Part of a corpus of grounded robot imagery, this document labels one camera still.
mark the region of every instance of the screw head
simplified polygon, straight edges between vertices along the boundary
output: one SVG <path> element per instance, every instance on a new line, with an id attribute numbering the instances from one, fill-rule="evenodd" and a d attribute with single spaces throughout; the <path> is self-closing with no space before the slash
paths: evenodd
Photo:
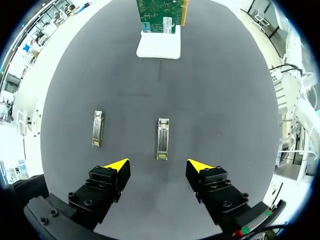
<path id="1" fill-rule="evenodd" d="M 222 205 L 223 205 L 225 208 L 229 208 L 229 207 L 231 207 L 232 203 L 231 203 L 231 201 L 224 201 Z"/>
<path id="2" fill-rule="evenodd" d="M 50 215 L 51 215 L 52 217 L 56 217 L 56 216 L 58 216 L 58 214 L 59 214 L 59 212 L 58 212 L 57 209 L 55 209 L 55 208 L 51 209 Z"/>
<path id="3" fill-rule="evenodd" d="M 87 199 L 87 200 L 84 201 L 84 205 L 90 207 L 90 206 L 93 205 L 93 202 L 90 199 Z"/>
<path id="4" fill-rule="evenodd" d="M 76 194 L 74 192 L 69 192 L 68 193 L 68 198 L 73 198 Z"/>
<path id="5" fill-rule="evenodd" d="M 100 188 L 105 188 L 107 186 L 107 184 L 105 182 L 100 182 L 99 183 L 99 187 Z"/>
<path id="6" fill-rule="evenodd" d="M 49 224 L 49 220 L 48 220 L 48 218 L 46 218 L 46 217 L 42 217 L 42 218 L 40 218 L 40 223 L 41 223 L 43 226 L 46 226 L 46 225 Z"/>
<path id="7" fill-rule="evenodd" d="M 243 197 L 244 199 L 247 199 L 247 198 L 249 197 L 249 194 L 246 193 L 246 192 L 244 192 L 244 193 L 242 193 L 242 197 Z"/>

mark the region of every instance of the black cable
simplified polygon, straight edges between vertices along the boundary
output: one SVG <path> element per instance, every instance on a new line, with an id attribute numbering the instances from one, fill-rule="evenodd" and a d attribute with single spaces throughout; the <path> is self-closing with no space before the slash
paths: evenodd
<path id="1" fill-rule="evenodd" d="M 282 159 L 287 159 L 287 160 L 296 160 L 296 159 L 293 159 L 293 158 L 288 158 L 288 157 L 283 157 Z"/>
<path id="2" fill-rule="evenodd" d="M 266 231 L 273 230 L 273 229 L 284 229 L 284 228 L 287 228 L 289 226 L 290 225 L 288 225 L 288 224 L 281 224 L 281 225 L 266 226 L 266 227 L 264 227 L 262 229 L 259 229 L 259 230 L 254 229 L 251 232 L 241 236 L 240 239 L 241 240 L 247 239 L 247 238 L 252 237 L 255 234 L 264 233 Z"/>
<path id="3" fill-rule="evenodd" d="M 281 73 L 289 72 L 291 70 L 297 70 L 300 72 L 300 74 L 302 74 L 302 72 L 303 72 L 302 69 L 300 69 L 300 68 L 290 68 L 290 69 L 286 69 L 286 70 L 281 71 Z"/>
<path id="4" fill-rule="evenodd" d="M 290 66 L 290 67 L 293 67 L 295 69 L 298 69 L 298 67 L 294 64 L 289 64 L 289 63 L 285 63 L 285 64 L 282 64 L 282 65 L 279 65 L 279 66 L 275 66 L 273 68 L 270 68 L 269 71 L 273 70 L 273 69 L 277 69 L 277 68 L 281 68 L 281 67 L 285 67 L 285 66 Z"/>

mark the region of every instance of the gray table surface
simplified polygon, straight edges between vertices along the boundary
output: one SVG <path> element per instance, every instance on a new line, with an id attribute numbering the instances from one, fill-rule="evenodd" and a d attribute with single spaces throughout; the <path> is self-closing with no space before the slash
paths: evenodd
<path id="1" fill-rule="evenodd" d="M 251 206 L 262 201 L 279 142 L 267 64 L 239 19 L 210 0 L 189 1 L 178 60 L 138 58 L 140 32 L 136 1 L 113 0 L 63 54 L 41 126 L 48 189 L 67 202 L 94 166 L 129 158 L 128 184 L 95 232 L 130 240 L 219 233 L 189 186 L 186 160 L 222 166 Z M 92 146 L 95 110 L 106 113 L 100 148 Z M 156 161 L 158 118 L 170 119 L 168 161 Z"/>

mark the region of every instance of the cable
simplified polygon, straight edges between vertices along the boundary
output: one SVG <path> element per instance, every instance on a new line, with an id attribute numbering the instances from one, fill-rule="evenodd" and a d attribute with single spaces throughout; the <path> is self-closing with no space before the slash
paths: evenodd
<path id="1" fill-rule="evenodd" d="M 289 71 L 291 71 L 291 70 L 297 70 L 297 71 L 300 72 L 300 74 L 303 73 L 302 69 L 300 69 L 300 68 L 290 68 L 290 69 L 286 69 L 286 70 L 281 71 L 281 73 L 289 72 Z"/>
<path id="2" fill-rule="evenodd" d="M 293 68 L 298 69 L 298 67 L 297 67 L 296 65 L 294 65 L 294 64 L 285 63 L 285 64 L 282 64 L 282 65 L 278 65 L 278 66 L 275 66 L 275 67 L 273 67 L 273 68 L 270 68 L 269 71 L 271 71 L 271 70 L 273 70 L 273 69 L 285 67 L 285 66 L 290 66 L 290 67 L 293 67 Z"/>
<path id="3" fill-rule="evenodd" d="M 316 110 L 317 106 L 318 106 L 318 95 L 317 95 L 317 91 L 315 89 L 315 86 L 312 86 L 311 89 L 313 90 L 314 93 L 314 105 L 313 105 L 313 109 Z"/>
<path id="4" fill-rule="evenodd" d="M 284 117 L 283 117 L 283 120 L 286 120 L 287 113 L 288 113 L 288 112 L 285 112 L 285 115 L 284 115 Z"/>
<path id="5" fill-rule="evenodd" d="M 293 158 L 288 158 L 288 157 L 283 157 L 282 159 L 287 159 L 287 160 L 297 160 Z"/>
<path id="6" fill-rule="evenodd" d="M 317 156 L 317 154 L 313 151 L 309 151 L 309 150 L 281 150 L 278 151 L 278 153 L 309 153 L 309 154 L 313 154 L 315 156 Z"/>
<path id="7" fill-rule="evenodd" d="M 259 230 L 254 229 L 251 232 L 241 236 L 239 239 L 240 240 L 247 239 L 247 238 L 252 237 L 255 234 L 264 233 L 266 231 L 273 230 L 273 229 L 285 229 L 289 226 L 290 225 L 288 225 L 288 224 L 281 224 L 281 225 L 266 226 L 266 227 L 259 229 Z"/>

